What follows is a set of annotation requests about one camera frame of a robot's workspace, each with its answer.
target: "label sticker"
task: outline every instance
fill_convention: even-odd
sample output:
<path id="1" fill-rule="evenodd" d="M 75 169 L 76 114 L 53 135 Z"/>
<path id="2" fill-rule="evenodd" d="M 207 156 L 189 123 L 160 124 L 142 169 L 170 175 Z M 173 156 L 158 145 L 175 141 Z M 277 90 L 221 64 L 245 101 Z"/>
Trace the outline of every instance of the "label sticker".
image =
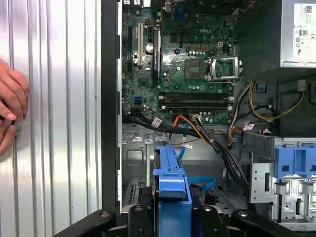
<path id="1" fill-rule="evenodd" d="M 253 123 L 252 123 L 252 124 L 249 124 L 247 130 L 252 130 L 254 126 L 255 126 L 255 125 L 254 125 Z"/>
<path id="2" fill-rule="evenodd" d="M 182 144 L 183 147 L 192 149 L 193 148 L 193 143 L 192 142 L 186 142 Z"/>
<path id="3" fill-rule="evenodd" d="M 302 65 L 316 62 L 316 4 L 294 4 L 293 57 Z"/>
<path id="4" fill-rule="evenodd" d="M 152 127 L 159 127 L 161 124 L 162 120 L 159 118 L 155 118 L 154 121 L 152 122 Z"/>

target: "fingernail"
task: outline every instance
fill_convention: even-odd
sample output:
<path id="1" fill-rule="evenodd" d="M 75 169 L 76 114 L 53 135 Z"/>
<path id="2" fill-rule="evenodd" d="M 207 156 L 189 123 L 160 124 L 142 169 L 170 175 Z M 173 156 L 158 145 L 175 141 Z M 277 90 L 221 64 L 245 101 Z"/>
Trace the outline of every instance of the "fingernail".
<path id="1" fill-rule="evenodd" d="M 6 117 L 7 117 L 7 119 L 9 119 L 11 121 L 16 120 L 16 116 L 13 113 L 8 114 Z"/>

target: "pcie slot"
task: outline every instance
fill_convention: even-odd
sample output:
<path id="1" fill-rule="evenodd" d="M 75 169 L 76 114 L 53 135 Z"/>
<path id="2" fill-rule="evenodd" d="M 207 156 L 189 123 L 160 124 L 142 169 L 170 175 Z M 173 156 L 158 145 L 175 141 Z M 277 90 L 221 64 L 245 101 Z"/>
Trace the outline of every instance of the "pcie slot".
<path id="1" fill-rule="evenodd" d="M 164 102 L 161 105 L 162 110 L 179 109 L 179 110 L 203 110 L 203 109 L 217 109 L 217 110 L 227 110 L 227 103 L 207 103 L 207 102 Z"/>
<path id="2" fill-rule="evenodd" d="M 143 65 L 143 33 L 144 33 L 144 23 L 138 23 L 138 65 Z"/>
<path id="3" fill-rule="evenodd" d="M 160 51 L 161 36 L 160 28 L 154 28 L 154 56 L 153 56 L 153 81 L 158 82 L 160 78 Z"/>
<path id="4" fill-rule="evenodd" d="M 165 92 L 160 93 L 158 99 L 164 100 L 226 100 L 227 94 L 219 93 L 185 93 Z"/>
<path id="5" fill-rule="evenodd" d="M 129 72 L 133 71 L 133 27 L 128 27 L 128 37 L 127 37 L 127 68 Z"/>

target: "motherboard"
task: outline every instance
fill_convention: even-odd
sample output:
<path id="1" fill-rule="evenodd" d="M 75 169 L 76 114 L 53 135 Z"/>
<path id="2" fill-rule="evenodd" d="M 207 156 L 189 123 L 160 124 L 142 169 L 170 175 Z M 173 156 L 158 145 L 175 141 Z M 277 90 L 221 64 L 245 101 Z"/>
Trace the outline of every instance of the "motherboard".
<path id="1" fill-rule="evenodd" d="M 173 123 L 177 114 L 230 124 L 235 17 L 126 9 L 122 25 L 122 109 Z"/>

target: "ram slot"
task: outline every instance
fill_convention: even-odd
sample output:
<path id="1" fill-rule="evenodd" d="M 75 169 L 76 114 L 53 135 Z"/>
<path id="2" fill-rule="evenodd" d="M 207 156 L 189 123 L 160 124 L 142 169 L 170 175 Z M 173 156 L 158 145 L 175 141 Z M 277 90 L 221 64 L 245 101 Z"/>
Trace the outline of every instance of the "ram slot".
<path id="1" fill-rule="evenodd" d="M 164 102 L 161 104 L 162 110 L 227 110 L 228 103 L 212 103 L 212 102 Z"/>
<path id="2" fill-rule="evenodd" d="M 154 29 L 154 56 L 153 56 L 153 81 L 158 82 L 160 78 L 160 51 L 161 51 L 161 36 L 160 28 Z"/>
<path id="3" fill-rule="evenodd" d="M 185 93 L 185 92 L 163 92 L 158 96 L 159 99 L 170 101 L 181 100 L 227 100 L 228 94 L 219 93 Z"/>
<path id="4" fill-rule="evenodd" d="M 144 23 L 138 23 L 138 65 L 143 65 L 143 33 L 144 33 Z"/>

